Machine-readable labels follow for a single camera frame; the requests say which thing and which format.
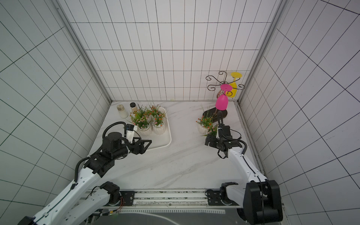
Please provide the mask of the potted gypsophila red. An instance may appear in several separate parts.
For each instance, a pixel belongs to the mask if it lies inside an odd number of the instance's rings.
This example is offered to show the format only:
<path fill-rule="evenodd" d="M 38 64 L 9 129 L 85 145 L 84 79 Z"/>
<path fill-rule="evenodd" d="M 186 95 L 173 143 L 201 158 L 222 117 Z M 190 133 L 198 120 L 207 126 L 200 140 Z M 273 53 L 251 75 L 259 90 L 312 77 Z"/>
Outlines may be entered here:
<path fill-rule="evenodd" d="M 147 106 L 138 105 L 138 107 L 139 107 L 138 111 L 141 117 L 148 118 L 149 116 L 151 116 L 152 110 L 149 109 Z"/>

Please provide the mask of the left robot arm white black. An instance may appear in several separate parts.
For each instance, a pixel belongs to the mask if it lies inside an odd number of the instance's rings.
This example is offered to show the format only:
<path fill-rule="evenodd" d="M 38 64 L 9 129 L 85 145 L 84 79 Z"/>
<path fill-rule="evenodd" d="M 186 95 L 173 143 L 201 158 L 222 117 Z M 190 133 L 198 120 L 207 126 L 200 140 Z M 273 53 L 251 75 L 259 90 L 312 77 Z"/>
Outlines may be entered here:
<path fill-rule="evenodd" d="M 105 205 L 123 206 L 124 197 L 120 187 L 110 181 L 96 186 L 87 199 L 76 203 L 85 192 L 130 153 L 144 154 L 152 144 L 142 139 L 135 125 L 115 122 L 102 134 L 102 144 L 93 154 L 78 161 L 74 180 L 58 196 L 35 216 L 25 216 L 20 225 L 78 225 Z"/>

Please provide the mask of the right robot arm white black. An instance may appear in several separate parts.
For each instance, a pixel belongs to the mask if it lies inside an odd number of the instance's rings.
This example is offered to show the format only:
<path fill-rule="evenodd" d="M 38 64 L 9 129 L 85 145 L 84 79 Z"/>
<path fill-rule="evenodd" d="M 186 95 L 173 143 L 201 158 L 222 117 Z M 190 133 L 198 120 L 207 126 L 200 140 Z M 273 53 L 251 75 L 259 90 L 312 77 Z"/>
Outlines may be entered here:
<path fill-rule="evenodd" d="M 245 181 L 245 184 L 226 182 L 219 190 L 206 190 L 209 206 L 236 206 L 239 217 L 251 225 L 283 220 L 279 185 L 261 174 L 245 155 L 247 144 L 240 138 L 234 139 L 229 126 L 220 124 L 215 136 L 207 135 L 205 145 L 223 152 Z"/>

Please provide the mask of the potted gypsophila pink centre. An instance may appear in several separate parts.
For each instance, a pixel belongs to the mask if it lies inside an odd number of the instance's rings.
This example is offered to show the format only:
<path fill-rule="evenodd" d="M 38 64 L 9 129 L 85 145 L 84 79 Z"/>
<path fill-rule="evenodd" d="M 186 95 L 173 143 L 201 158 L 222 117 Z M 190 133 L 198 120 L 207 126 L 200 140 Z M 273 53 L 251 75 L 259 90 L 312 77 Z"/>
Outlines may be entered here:
<path fill-rule="evenodd" d="M 130 119 L 134 125 L 138 126 L 137 132 L 142 137 L 147 137 L 152 133 L 150 117 L 148 118 L 141 117 L 139 111 L 137 111 L 135 113 L 132 112 L 130 114 Z"/>

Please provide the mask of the potted gypsophila red-orange front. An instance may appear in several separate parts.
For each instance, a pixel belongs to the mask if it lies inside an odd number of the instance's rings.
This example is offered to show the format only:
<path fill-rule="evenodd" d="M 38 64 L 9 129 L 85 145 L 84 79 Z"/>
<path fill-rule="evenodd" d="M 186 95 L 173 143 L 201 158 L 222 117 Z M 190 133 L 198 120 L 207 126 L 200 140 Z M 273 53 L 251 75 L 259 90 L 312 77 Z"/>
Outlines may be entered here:
<path fill-rule="evenodd" d="M 153 103 L 149 105 L 149 114 L 154 118 L 165 117 L 165 110 L 162 110 L 159 104 Z"/>

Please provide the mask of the potted gypsophila small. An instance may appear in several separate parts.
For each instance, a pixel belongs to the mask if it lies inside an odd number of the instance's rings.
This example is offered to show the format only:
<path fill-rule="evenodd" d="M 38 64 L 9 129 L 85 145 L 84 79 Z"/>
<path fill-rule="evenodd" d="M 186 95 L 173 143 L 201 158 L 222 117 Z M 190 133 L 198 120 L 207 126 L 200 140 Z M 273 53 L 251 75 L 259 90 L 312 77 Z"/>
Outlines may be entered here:
<path fill-rule="evenodd" d="M 165 114 L 162 112 L 153 112 L 153 131 L 157 135 L 162 135 L 166 131 Z"/>

